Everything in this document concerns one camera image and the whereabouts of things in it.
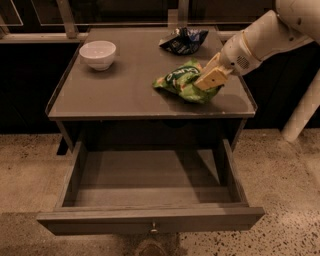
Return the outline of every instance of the green chip bag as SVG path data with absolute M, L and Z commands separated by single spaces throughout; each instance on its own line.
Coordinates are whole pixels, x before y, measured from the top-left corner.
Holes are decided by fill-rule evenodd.
M 201 65 L 196 59 L 192 59 L 172 71 L 165 77 L 160 77 L 153 82 L 154 88 L 162 88 L 189 102 L 204 104 L 210 101 L 222 86 L 201 90 L 194 82 L 201 75 Z

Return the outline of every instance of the white pole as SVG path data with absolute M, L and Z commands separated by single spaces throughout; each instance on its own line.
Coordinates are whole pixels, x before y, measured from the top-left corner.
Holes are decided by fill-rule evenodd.
M 320 105 L 320 69 L 303 95 L 298 106 L 281 131 L 285 140 L 293 142 Z

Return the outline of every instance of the gray table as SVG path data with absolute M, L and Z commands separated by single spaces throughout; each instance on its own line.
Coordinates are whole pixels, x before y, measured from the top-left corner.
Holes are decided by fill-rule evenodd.
M 253 117 L 256 110 L 239 77 L 231 76 L 218 95 L 205 105 L 188 104 L 176 95 L 152 87 L 156 78 L 191 58 L 204 66 L 222 47 L 215 30 L 210 29 L 198 52 L 175 56 L 158 46 L 159 40 L 171 32 L 168 28 L 91 29 L 86 42 L 114 42 L 115 62 L 107 71 L 98 72 L 81 63 L 76 55 L 47 109 L 48 117 L 57 122 L 71 150 L 77 137 L 72 135 L 75 121 L 146 119 L 233 120 L 227 121 L 226 126 L 232 130 L 228 136 L 232 148 L 235 147 L 246 119 Z
M 76 54 L 69 65 L 47 113 L 73 167 L 54 211 L 37 217 L 54 234 L 244 230 L 263 216 L 249 207 L 232 156 L 255 114 L 250 93 L 238 77 L 205 105 L 154 90 L 154 79 L 191 57 L 205 65 L 222 46 L 210 30 L 196 54 L 174 56 L 158 46 L 170 32 L 92 29 L 87 42 L 116 44 L 114 64 L 97 72 Z

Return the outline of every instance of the snack bag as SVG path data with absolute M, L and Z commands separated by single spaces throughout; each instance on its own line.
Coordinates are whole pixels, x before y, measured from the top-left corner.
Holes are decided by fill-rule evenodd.
M 201 90 L 194 85 L 194 82 L 201 75 L 202 67 L 196 59 L 192 59 L 172 71 L 164 77 L 159 77 L 153 82 L 154 88 L 162 88 L 188 102 L 204 104 L 210 101 L 222 86 Z
M 159 46 L 176 55 L 193 54 L 202 45 L 208 35 L 208 30 L 176 28 L 171 35 L 160 40 Z

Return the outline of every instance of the terrazzo floor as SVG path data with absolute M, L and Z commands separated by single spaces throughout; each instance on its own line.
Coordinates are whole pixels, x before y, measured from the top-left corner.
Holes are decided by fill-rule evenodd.
M 251 206 L 265 216 L 249 231 L 54 236 L 36 221 L 51 211 L 71 154 L 60 135 L 0 135 L 0 255 L 133 255 L 151 241 L 167 255 L 320 255 L 320 130 L 294 143 L 278 130 L 244 130 L 234 152 Z

